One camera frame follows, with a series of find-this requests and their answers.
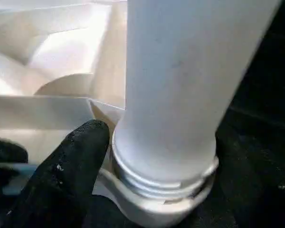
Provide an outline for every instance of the white plastic part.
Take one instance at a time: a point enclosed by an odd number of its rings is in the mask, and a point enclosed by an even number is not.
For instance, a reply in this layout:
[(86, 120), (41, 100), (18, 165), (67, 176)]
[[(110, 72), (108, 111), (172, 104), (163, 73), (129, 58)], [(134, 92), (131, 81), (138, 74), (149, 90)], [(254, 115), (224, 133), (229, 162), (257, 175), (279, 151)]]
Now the white plastic part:
[(22, 10), (89, 3), (91, 0), (0, 0), (0, 10)]
[[(1, 11), (0, 87), (3, 83), (9, 87), (0, 94), (33, 95), (54, 82), (56, 94), (88, 95), (111, 11), (107, 3)], [(15, 74), (6, 76), (12, 69)], [(24, 77), (29, 86), (22, 85)], [(65, 84), (75, 86), (65, 92)]]
[(126, 36), (127, 2), (113, 1), (108, 32), (103, 42), (90, 95), (121, 108), (124, 108), (125, 104)]
[(0, 138), (20, 143), (40, 164), (64, 137), (93, 119), (88, 98), (0, 96)]
[(125, 176), (167, 189), (203, 178), (215, 130), (279, 2), (128, 2), (126, 110), (113, 142)]

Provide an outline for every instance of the black rubber glove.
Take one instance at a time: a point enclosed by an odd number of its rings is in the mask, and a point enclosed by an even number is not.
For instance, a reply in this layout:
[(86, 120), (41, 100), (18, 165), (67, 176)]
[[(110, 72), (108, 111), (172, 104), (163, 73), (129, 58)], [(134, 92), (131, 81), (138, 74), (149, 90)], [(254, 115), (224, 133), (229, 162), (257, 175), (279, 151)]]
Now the black rubber glove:
[(2, 227), (81, 227), (109, 138), (98, 120), (70, 133), (37, 168)]
[[(0, 162), (27, 163), (28, 153), (19, 145), (0, 140)], [(17, 171), (0, 168), (0, 194), (2, 192), (2, 188), (17, 175)]]

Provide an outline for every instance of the white pipe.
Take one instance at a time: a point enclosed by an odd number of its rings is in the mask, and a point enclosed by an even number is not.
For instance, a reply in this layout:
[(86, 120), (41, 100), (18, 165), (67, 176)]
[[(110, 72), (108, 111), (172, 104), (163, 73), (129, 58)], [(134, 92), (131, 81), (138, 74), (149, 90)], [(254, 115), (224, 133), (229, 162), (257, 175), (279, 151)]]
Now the white pipe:
[(114, 156), (132, 180), (194, 183), (280, 0), (129, 0), (126, 111)]

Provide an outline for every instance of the white cylinder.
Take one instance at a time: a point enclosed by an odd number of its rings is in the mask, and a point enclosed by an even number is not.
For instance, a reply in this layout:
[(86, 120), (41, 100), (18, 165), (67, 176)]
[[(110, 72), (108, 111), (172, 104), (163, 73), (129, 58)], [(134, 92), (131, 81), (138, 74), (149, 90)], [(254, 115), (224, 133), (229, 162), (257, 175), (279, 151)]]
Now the white cylinder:
[(117, 163), (180, 184), (213, 163), (215, 130), (279, 0), (129, 0)]

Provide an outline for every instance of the black glove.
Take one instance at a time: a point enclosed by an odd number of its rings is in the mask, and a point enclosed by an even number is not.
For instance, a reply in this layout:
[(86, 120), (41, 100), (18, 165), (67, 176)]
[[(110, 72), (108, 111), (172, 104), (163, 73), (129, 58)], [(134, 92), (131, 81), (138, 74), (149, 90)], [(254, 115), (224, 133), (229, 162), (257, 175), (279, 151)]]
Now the black glove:
[(107, 125), (98, 120), (70, 133), (39, 165), (2, 227), (81, 227), (109, 138)]
[[(27, 163), (28, 153), (19, 145), (0, 141), (0, 162)], [(2, 193), (2, 188), (17, 175), (17, 171), (0, 167), (0, 194)]]

